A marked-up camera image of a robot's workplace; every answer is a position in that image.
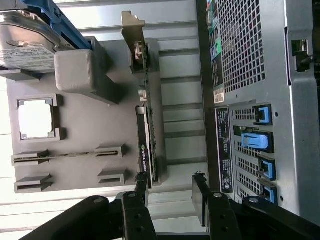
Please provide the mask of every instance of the label sticker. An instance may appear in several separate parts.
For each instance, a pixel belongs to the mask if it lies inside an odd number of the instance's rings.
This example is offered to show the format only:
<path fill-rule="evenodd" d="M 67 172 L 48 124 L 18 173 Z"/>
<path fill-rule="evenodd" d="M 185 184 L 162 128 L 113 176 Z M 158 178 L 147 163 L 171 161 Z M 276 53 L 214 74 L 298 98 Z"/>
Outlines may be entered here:
<path fill-rule="evenodd" d="M 225 101 L 225 88 L 219 88 L 217 90 L 214 90 L 214 103 L 220 104 Z"/>
<path fill-rule="evenodd" d="M 233 193 L 229 110 L 228 108 L 217 108 L 215 114 L 221 191 Z"/>
<path fill-rule="evenodd" d="M 0 50 L 0 65 L 31 72 L 54 71 L 55 54 L 44 47 L 20 47 Z"/>

